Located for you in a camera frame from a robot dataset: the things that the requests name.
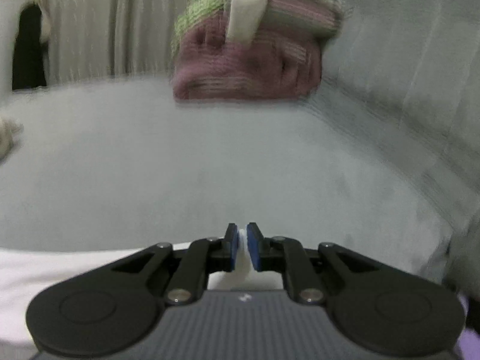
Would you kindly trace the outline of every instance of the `gray sofa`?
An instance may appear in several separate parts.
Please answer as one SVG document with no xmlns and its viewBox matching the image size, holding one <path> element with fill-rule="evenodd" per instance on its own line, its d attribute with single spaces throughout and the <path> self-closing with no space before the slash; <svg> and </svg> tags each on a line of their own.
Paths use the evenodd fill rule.
<svg viewBox="0 0 480 360">
<path fill-rule="evenodd" d="M 0 165 L 1 247 L 129 249 L 256 221 L 480 299 L 480 0 L 345 0 L 350 17 L 309 99 L 183 107 L 155 32 L 181 1 L 148 0 L 164 16 L 126 23 L 114 50 L 142 45 L 131 71 L 102 55 L 91 69 L 88 53 L 118 28 L 99 20 L 70 37 L 89 11 L 73 23 L 51 2 L 52 87 L 1 109 L 25 125 Z M 105 79 L 112 69 L 134 76 Z"/>
</svg>

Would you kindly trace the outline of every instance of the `black object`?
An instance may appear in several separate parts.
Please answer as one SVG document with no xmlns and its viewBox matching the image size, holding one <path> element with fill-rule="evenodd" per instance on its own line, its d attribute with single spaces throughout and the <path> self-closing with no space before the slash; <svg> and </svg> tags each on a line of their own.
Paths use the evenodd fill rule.
<svg viewBox="0 0 480 360">
<path fill-rule="evenodd" d="M 12 90 L 47 86 L 43 66 L 46 45 L 40 43 L 42 11 L 37 4 L 27 5 L 20 14 L 12 65 Z"/>
<path fill-rule="evenodd" d="M 206 290 L 235 267 L 231 223 L 222 239 L 153 245 L 41 292 L 26 314 L 36 359 L 449 358 L 465 321 L 453 292 L 339 245 L 304 249 L 255 223 L 247 235 L 255 270 L 284 290 Z"/>
</svg>

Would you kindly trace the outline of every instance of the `metal bolt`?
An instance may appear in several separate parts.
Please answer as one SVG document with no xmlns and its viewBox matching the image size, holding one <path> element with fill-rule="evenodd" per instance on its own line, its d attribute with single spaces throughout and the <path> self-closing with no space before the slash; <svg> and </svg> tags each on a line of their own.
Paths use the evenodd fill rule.
<svg viewBox="0 0 480 360">
<path fill-rule="evenodd" d="M 300 293 L 300 298 L 307 303 L 320 302 L 323 296 L 323 292 L 317 288 L 307 288 Z"/>
<path fill-rule="evenodd" d="M 169 248 L 171 246 L 172 246 L 172 244 L 168 243 L 168 242 L 160 242 L 160 243 L 157 244 L 157 248 L 162 248 L 162 249 Z"/>
<path fill-rule="evenodd" d="M 167 297 L 175 303 L 183 303 L 191 298 L 191 293 L 183 288 L 175 288 L 171 290 Z"/>
</svg>

